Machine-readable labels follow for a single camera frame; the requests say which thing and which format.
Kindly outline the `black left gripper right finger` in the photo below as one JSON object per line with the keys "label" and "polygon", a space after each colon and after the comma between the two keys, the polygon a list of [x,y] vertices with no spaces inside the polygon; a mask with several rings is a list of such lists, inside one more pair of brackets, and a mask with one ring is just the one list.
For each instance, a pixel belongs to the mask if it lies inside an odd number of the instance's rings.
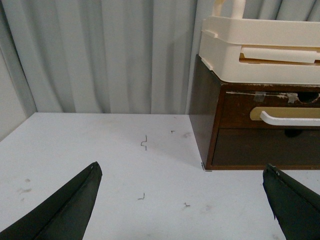
{"label": "black left gripper right finger", "polygon": [[262,176],[268,203],[285,238],[318,240],[320,195],[271,164]]}

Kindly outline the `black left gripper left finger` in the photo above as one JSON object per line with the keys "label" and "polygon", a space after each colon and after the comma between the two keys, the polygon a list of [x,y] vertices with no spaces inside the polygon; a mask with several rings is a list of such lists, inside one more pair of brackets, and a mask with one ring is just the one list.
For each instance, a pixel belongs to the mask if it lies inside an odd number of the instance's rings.
{"label": "black left gripper left finger", "polygon": [[2,240],[81,240],[96,202],[102,169],[91,163],[44,202],[1,231]]}

